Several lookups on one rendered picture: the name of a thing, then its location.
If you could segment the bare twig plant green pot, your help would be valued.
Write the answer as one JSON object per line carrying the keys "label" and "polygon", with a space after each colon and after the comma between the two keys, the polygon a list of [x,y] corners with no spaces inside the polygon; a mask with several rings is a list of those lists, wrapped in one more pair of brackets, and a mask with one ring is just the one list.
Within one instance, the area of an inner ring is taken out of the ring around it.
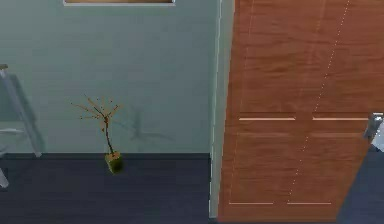
{"label": "bare twig plant green pot", "polygon": [[117,151],[111,141],[110,137],[110,125],[113,121],[114,115],[121,108],[120,105],[114,104],[111,99],[108,100],[112,107],[109,108],[106,101],[103,99],[96,98],[93,100],[89,96],[85,96],[88,106],[71,103],[72,106],[82,109],[87,112],[87,116],[81,116],[80,120],[95,119],[99,122],[100,130],[105,136],[107,152],[104,155],[104,160],[108,167],[108,170],[112,175],[115,175],[123,169],[123,158],[119,151]]}

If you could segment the brown wooden room door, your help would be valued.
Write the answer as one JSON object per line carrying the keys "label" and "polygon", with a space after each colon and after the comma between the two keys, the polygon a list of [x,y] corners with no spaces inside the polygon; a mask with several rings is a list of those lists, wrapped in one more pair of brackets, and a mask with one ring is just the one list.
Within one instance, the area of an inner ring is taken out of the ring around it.
{"label": "brown wooden room door", "polygon": [[332,222],[384,112],[384,0],[234,0],[217,218]]}

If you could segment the grey metal frame furniture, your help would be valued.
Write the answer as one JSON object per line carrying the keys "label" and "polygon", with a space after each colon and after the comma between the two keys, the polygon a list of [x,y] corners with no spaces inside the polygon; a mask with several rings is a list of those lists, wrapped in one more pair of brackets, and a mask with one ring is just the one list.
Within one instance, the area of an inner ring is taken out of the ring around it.
{"label": "grey metal frame furniture", "polygon": [[42,156],[42,150],[37,139],[37,130],[33,120],[28,116],[24,105],[21,102],[21,98],[17,93],[16,85],[11,80],[10,75],[7,73],[8,65],[0,64],[0,80],[3,82],[5,91],[10,98],[13,111],[16,113],[20,121],[23,123],[24,129],[16,128],[0,128],[1,135],[15,135],[26,137],[32,147],[33,153],[36,157]]}

